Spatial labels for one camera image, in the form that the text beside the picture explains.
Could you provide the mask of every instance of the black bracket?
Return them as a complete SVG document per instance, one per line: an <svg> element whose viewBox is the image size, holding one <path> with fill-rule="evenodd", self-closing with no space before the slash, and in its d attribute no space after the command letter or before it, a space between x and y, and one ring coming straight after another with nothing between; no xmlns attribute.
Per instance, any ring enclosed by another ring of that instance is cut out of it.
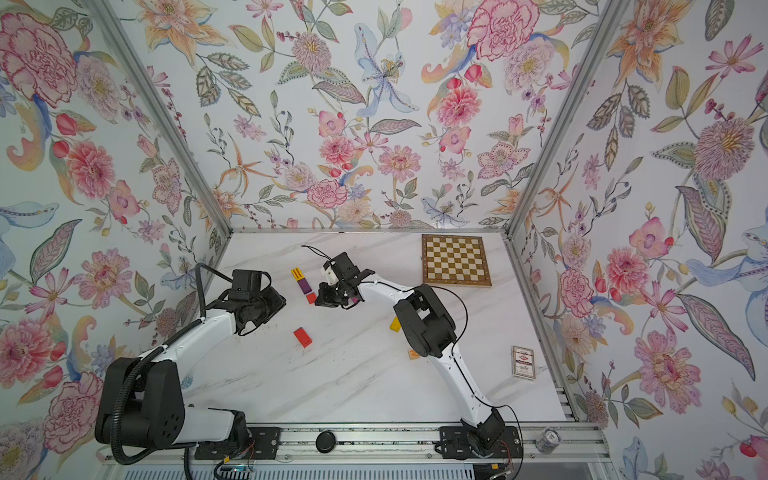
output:
<svg viewBox="0 0 768 480"><path fill-rule="evenodd" d="M248 427L253 438L253 447L241 459L274 460L280 447L279 427ZM195 460L221 460L236 448L229 442L201 442L194 453Z"/></svg>

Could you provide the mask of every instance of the colored block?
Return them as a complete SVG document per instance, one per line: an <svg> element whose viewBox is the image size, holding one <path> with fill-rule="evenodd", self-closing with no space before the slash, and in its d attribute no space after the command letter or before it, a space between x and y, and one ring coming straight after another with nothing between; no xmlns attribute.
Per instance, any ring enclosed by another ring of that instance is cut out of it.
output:
<svg viewBox="0 0 768 480"><path fill-rule="evenodd" d="M310 336L306 334L304 329L298 329L297 331L293 332L293 335L296 336L296 339L299 340L301 346L304 348L308 347L310 343L312 343L312 339L310 339Z"/></svg>

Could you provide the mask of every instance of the mounting plate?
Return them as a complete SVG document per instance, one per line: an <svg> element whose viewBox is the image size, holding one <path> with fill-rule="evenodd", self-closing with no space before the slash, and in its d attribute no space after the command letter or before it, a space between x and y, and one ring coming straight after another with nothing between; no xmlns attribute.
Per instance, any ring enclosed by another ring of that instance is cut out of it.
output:
<svg viewBox="0 0 768 480"><path fill-rule="evenodd" d="M442 444L436 447L436 451L443 458L454 460L479 458L469 448L469 442L467 441L468 432L469 430L466 427L440 427L440 440ZM507 449L502 447L502 441L510 448L509 455L507 454ZM507 458L507 456L510 458L522 458L523 456L518 430L509 425L505 427L504 433L493 445L490 458Z"/></svg>
<svg viewBox="0 0 768 480"><path fill-rule="evenodd" d="M277 449L280 447L279 427L248 427L253 435L253 447L249 449L244 459L248 460L274 460ZM229 442L201 442L195 450L195 460L221 460L232 449L234 444Z"/></svg>

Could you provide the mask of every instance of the black round knob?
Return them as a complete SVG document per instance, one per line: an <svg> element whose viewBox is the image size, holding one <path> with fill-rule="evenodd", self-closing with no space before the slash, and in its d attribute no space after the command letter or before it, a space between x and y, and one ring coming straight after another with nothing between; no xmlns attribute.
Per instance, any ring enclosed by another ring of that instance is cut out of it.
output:
<svg viewBox="0 0 768 480"><path fill-rule="evenodd" d="M330 430L321 432L315 440L315 446L320 453L330 453L336 446L336 436Z"/></svg>

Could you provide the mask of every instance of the pink flower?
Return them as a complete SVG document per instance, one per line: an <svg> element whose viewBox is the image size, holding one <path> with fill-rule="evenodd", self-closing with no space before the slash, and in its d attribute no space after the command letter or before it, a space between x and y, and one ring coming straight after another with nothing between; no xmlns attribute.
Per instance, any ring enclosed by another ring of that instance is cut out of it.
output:
<svg viewBox="0 0 768 480"><path fill-rule="evenodd" d="M48 286L48 290L37 285L29 289L29 293L36 297L44 298L45 300L40 300L39 302L30 303L27 305L27 313L32 313L35 310L42 308L45 309L42 318L47 318L53 313L56 304L65 305L67 303L67 299L61 298L61 295L67 288L69 288L74 280L70 279L67 281L67 276L69 276L69 270L66 268L62 268L58 273L58 281L54 280L53 274L51 272L46 273L45 284Z"/></svg>
<svg viewBox="0 0 768 480"><path fill-rule="evenodd" d="M125 180L118 180L117 185L112 187L109 193L109 207L112 215L118 220L122 217L130 218L139 213L139 204Z"/></svg>
<svg viewBox="0 0 768 480"><path fill-rule="evenodd" d="M76 65L61 35L25 13L6 13L0 24L0 65L14 88L53 108L68 102L77 87Z"/></svg>
<svg viewBox="0 0 768 480"><path fill-rule="evenodd" d="M620 293L639 293L650 280L648 265L630 247L614 248L608 262L608 279Z"/></svg>
<svg viewBox="0 0 768 480"><path fill-rule="evenodd" d="M18 380L28 382L35 377L51 355L53 339L45 317L34 321L21 319L6 324L0 333L0 383L9 389Z"/></svg>
<svg viewBox="0 0 768 480"><path fill-rule="evenodd" d="M438 119L446 127L458 127L467 124L480 112L478 92L465 86L451 90L438 110Z"/></svg>
<svg viewBox="0 0 768 480"><path fill-rule="evenodd" d="M528 41L538 21L531 0L484 0L472 17L467 46L477 45L477 59L506 57Z"/></svg>
<svg viewBox="0 0 768 480"><path fill-rule="evenodd" d="M482 167L478 176L485 179L500 177L528 158L529 153L531 153L530 148L515 150L510 144L500 141L490 153L478 155L478 163Z"/></svg>
<svg viewBox="0 0 768 480"><path fill-rule="evenodd" d="M105 120L114 123L120 110L120 90L103 61L87 55L78 59L78 93Z"/></svg>
<svg viewBox="0 0 768 480"><path fill-rule="evenodd" d="M635 340L634 355L643 361L640 367L640 389L648 394L655 393L654 399L660 407L667 404L677 413L685 413L693 403L701 406L701 392L694 383L701 381L701 370L688 365L691 357L687 348L675 352L677 337L672 330L667 336L654 330L648 333L648 344L643 339Z"/></svg>
<svg viewBox="0 0 768 480"><path fill-rule="evenodd" d="M45 448L64 453L91 431L103 388L104 380L93 372L83 372L77 382L65 382L45 417Z"/></svg>
<svg viewBox="0 0 768 480"><path fill-rule="evenodd" d="M464 146L467 144L469 132L471 131L469 127L453 127L442 136L440 146L458 155L464 151Z"/></svg>
<svg viewBox="0 0 768 480"><path fill-rule="evenodd" d="M82 264L83 270L88 273L75 276L73 283L80 285L80 296L83 299L94 299L93 308L96 310L109 306L111 296L118 298L131 291L128 280L133 276L133 272L123 271L131 266L131 262L128 258L118 255L116 248L107 250L106 255L93 252L91 258L93 263L86 260Z"/></svg>
<svg viewBox="0 0 768 480"><path fill-rule="evenodd" d="M181 178L179 165L171 158L168 165L161 165L152 169L154 178L154 191L152 198L168 207L171 215L179 211L181 203Z"/></svg>
<svg viewBox="0 0 768 480"><path fill-rule="evenodd" d="M243 118L237 115L235 119L235 130L237 133L243 135L243 138L250 137L251 140L261 141L261 137L266 135L266 132L253 124L252 121L247 118Z"/></svg>
<svg viewBox="0 0 768 480"><path fill-rule="evenodd" d="M150 245L154 240L160 240L163 237L164 228L165 223L159 220L139 220L139 234L141 235L141 239Z"/></svg>
<svg viewBox="0 0 768 480"><path fill-rule="evenodd" d="M629 244L646 258L658 258L670 251L664 242L666 239L664 225L659 217L653 217L629 236Z"/></svg>
<svg viewBox="0 0 768 480"><path fill-rule="evenodd" d="M554 55L552 44L541 37L521 46L504 64L504 86L509 94L530 86L547 71Z"/></svg>
<svg viewBox="0 0 768 480"><path fill-rule="evenodd" d="M334 208L346 201L346 187L339 181L325 179L317 182L306 192L306 199L322 208Z"/></svg>
<svg viewBox="0 0 768 480"><path fill-rule="evenodd" d="M104 198L114 181L112 157L91 141L78 142L69 151L67 174L86 197Z"/></svg>
<svg viewBox="0 0 768 480"><path fill-rule="evenodd" d="M696 173L704 180L728 180L750 159L755 129L743 118L716 121L701 131L696 149Z"/></svg>
<svg viewBox="0 0 768 480"><path fill-rule="evenodd" d="M384 148L384 144L387 143L389 139L383 138L380 140L381 136L381 134L376 134L375 137L371 137L371 134L366 132L364 135L365 140L360 137L355 137L355 142L359 144L356 149L365 150L367 148L369 153L373 153L374 148Z"/></svg>
<svg viewBox="0 0 768 480"><path fill-rule="evenodd" d="M266 16L272 18L272 12L278 8L282 8L282 3L272 3L272 0L251 0L254 5L246 5L245 8L251 12L256 12L253 17L259 17L261 14L266 13Z"/></svg>
<svg viewBox="0 0 768 480"><path fill-rule="evenodd" d="M590 188L598 189L598 182L600 181L599 162L597 155L590 155L589 160L584 164L584 173L581 176L584 177L584 185L587 186L587 190Z"/></svg>
<svg viewBox="0 0 768 480"><path fill-rule="evenodd" d="M344 131L346 120L343 115L334 115L327 111L321 111L319 116L320 126L318 128L320 137L329 135L338 135Z"/></svg>
<svg viewBox="0 0 768 480"><path fill-rule="evenodd" d="M447 162L440 162L440 172L443 177L448 177L449 180L466 177L466 175L464 175L464 169L462 169L454 159L450 159Z"/></svg>
<svg viewBox="0 0 768 480"><path fill-rule="evenodd" d="M560 288L563 304L571 309L571 313L578 318L584 318L590 313L594 305L590 302L594 290L589 279L580 271L569 268L560 277Z"/></svg>
<svg viewBox="0 0 768 480"><path fill-rule="evenodd" d="M707 66L707 70L720 70L721 68L725 68L723 73L720 75L720 78L727 77L731 68L736 73L741 73L743 71L755 71L755 66L744 60L747 60L752 55L762 51L763 44L759 43L755 45L754 48L751 48L749 51L745 52L746 48L750 46L750 41L752 41L752 35L747 35L744 37L736 51L733 51L733 42L731 40L726 41L725 55L722 55L718 51L713 51L710 53L710 60L717 63L718 65L709 65Z"/></svg>
<svg viewBox="0 0 768 480"><path fill-rule="evenodd" d="M136 142L136 145L138 145L147 157L154 158L157 156L157 148L144 135L139 135L139 141Z"/></svg>
<svg viewBox="0 0 768 480"><path fill-rule="evenodd" d="M301 66L313 74L322 74L331 66L331 51L325 40L314 33L305 33L293 42L291 48Z"/></svg>
<svg viewBox="0 0 768 480"><path fill-rule="evenodd" d="M384 153L379 156L379 170L385 174L392 176L401 182L406 181L408 178L413 178L414 173L421 170L419 160L421 155L414 153L411 147L395 146L393 151L389 147L384 147Z"/></svg>
<svg viewBox="0 0 768 480"><path fill-rule="evenodd" d="M342 135L328 137L320 147L320 156L332 165L344 165L355 153L355 145Z"/></svg>
<svg viewBox="0 0 768 480"><path fill-rule="evenodd" d="M155 87L170 87L170 84L163 83L168 79L168 75L162 71L159 74L154 74L154 67L152 65L147 66L147 75L152 79Z"/></svg>
<svg viewBox="0 0 768 480"><path fill-rule="evenodd" d="M654 295L648 295L645 290L642 290L642 294L645 297L645 301L653 307L650 311L650 316L656 318L658 313L661 313L661 319L667 325L667 328L674 331L672 325L679 328L681 331L688 330L688 325L683 323L675 315L682 315L685 313L685 309L682 306L671 306L669 302L677 295L674 289L670 288L661 296L661 283L654 281Z"/></svg>

